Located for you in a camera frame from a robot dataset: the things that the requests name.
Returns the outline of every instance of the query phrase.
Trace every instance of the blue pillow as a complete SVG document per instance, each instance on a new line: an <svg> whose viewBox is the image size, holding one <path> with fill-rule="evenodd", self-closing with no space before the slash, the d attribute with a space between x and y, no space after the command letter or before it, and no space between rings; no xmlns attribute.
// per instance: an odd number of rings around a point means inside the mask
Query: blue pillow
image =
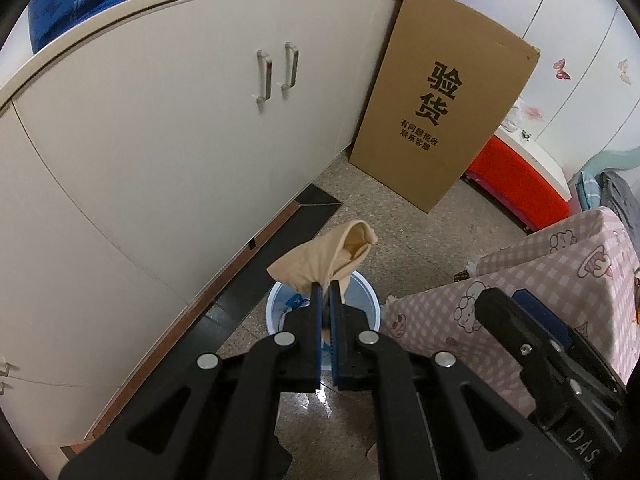
<svg viewBox="0 0 640 480"><path fill-rule="evenodd" d="M580 208L583 211L600 207L600 186L592 174L581 171L578 182L575 184Z"/></svg>

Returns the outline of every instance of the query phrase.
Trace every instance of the red butterfly decal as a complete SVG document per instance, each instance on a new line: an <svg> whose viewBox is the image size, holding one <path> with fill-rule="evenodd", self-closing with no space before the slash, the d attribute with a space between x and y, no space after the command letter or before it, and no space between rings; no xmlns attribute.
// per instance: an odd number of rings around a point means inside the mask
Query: red butterfly decal
<svg viewBox="0 0 640 480"><path fill-rule="evenodd" d="M565 63L566 60L564 59L564 57L560 61L554 63L554 69L558 71L558 73L556 73L556 78L571 79L571 76L569 76L568 73L564 71Z"/></svg>

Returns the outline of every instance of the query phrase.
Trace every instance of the gray blanket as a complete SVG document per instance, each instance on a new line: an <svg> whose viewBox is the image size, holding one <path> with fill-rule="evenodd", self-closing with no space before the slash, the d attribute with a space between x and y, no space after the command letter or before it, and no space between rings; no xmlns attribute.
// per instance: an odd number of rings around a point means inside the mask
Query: gray blanket
<svg viewBox="0 0 640 480"><path fill-rule="evenodd" d="M600 205L608 207L620 218L640 258L640 203L626 180L615 171L603 171L596 180L601 190Z"/></svg>

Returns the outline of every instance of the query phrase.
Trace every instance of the triangular cutout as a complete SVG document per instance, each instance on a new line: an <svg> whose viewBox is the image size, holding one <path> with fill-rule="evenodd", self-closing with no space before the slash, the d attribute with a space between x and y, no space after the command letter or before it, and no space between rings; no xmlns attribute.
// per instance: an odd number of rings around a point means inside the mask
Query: triangular cutout
<svg viewBox="0 0 640 480"><path fill-rule="evenodd" d="M487 451L497 451L520 439L521 434L471 386L462 387L462 396L480 432Z"/></svg>
<svg viewBox="0 0 640 480"><path fill-rule="evenodd" d="M169 443L191 389L183 386L129 433L129 440L154 454L161 454Z"/></svg>

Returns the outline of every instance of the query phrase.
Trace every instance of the yellow garment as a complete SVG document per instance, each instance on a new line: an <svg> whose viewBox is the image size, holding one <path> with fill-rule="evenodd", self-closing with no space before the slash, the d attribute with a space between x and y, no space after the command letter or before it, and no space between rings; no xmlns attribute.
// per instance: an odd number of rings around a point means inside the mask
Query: yellow garment
<svg viewBox="0 0 640 480"><path fill-rule="evenodd" d="M326 292L329 283L338 280L344 301L351 273L377 241L378 237L369 224L351 220L293 248L273 262L267 272L274 280L291 286L300 294L310 294L314 282L322 285L322 292Z"/></svg>

